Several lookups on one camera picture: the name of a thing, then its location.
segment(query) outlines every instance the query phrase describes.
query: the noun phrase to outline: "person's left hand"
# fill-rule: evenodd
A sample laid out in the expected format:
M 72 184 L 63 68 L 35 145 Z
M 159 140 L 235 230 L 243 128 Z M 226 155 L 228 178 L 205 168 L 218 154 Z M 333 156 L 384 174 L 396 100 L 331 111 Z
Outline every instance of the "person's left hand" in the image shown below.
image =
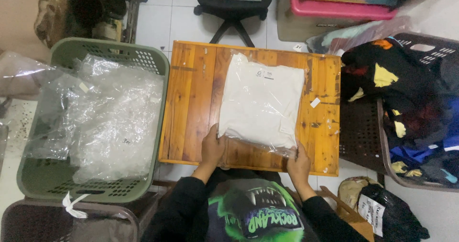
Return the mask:
M 226 136 L 223 135 L 217 138 L 218 125 L 219 124 L 214 124 L 210 128 L 207 136 L 202 140 L 201 165 L 209 165 L 215 168 L 223 157 Z

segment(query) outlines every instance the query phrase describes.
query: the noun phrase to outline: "brown laundry basket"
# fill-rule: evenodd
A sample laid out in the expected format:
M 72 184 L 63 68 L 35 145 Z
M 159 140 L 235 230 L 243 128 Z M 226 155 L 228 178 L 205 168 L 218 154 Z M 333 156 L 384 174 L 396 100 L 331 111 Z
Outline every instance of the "brown laundry basket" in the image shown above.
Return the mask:
M 129 204 L 76 203 L 73 208 L 86 212 L 89 218 L 125 216 L 134 231 L 132 242 L 137 242 L 156 212 L 158 199 L 158 194 L 147 192 Z M 3 213 L 0 242 L 69 242 L 74 220 L 61 202 L 20 200 Z
M 459 65 L 459 42 L 418 33 L 400 33 L 394 35 L 405 52 L 419 60 L 426 68 L 439 58 L 448 57 Z M 429 51 L 413 50 L 412 46 L 421 44 L 433 46 Z M 340 158 L 389 175 L 401 186 L 434 191 L 459 192 L 459 188 L 450 188 L 431 182 L 416 182 L 399 177 L 392 169 L 389 145 L 383 128 L 382 100 L 358 99 L 352 103 L 342 103 L 340 107 Z

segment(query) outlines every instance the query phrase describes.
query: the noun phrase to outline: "pile of clothes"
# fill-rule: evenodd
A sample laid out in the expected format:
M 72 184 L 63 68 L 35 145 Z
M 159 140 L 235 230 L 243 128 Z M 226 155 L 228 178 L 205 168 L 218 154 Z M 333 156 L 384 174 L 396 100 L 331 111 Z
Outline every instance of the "pile of clothes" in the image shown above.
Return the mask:
M 459 187 L 456 53 L 448 50 L 447 57 L 424 64 L 405 52 L 409 49 L 388 37 L 346 51 L 341 98 L 349 103 L 363 96 L 383 99 L 384 129 L 398 175 Z

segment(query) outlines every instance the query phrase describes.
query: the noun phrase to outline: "green laundry basket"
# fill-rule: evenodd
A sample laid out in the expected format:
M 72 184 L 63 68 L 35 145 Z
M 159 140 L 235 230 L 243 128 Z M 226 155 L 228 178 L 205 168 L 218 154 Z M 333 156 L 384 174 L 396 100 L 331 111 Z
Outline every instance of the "green laundry basket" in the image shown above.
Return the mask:
M 146 180 L 141 178 L 120 179 L 111 182 L 99 181 L 75 184 L 72 176 L 77 168 L 70 165 L 69 158 L 63 161 L 26 157 L 28 152 L 33 151 L 33 148 L 26 146 L 17 172 L 17 185 L 26 197 L 43 200 L 62 200 L 66 193 L 70 191 L 73 198 L 77 198 L 82 194 L 91 194 L 84 199 L 87 202 L 127 203 L 141 197 L 152 183 L 158 158 L 161 128 L 163 126 L 169 80 L 169 61 L 161 51 L 151 47 L 106 40 L 67 38 L 60 40 L 52 47 L 50 64 L 73 69 L 73 59 L 83 60 L 88 53 L 123 65 L 138 65 L 165 77 L 158 131 L 148 178 Z M 43 128 L 37 125 L 39 111 L 40 100 L 33 118 L 30 137 L 35 133 L 39 133 L 40 129 Z

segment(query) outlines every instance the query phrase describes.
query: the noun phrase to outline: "graphic t-shirt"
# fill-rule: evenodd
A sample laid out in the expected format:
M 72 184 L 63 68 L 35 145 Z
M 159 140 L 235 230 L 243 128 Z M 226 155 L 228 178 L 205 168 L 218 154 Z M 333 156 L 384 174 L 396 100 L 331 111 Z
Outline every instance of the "graphic t-shirt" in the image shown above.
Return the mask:
M 276 182 L 227 180 L 208 202 L 207 241 L 319 241 L 293 198 Z

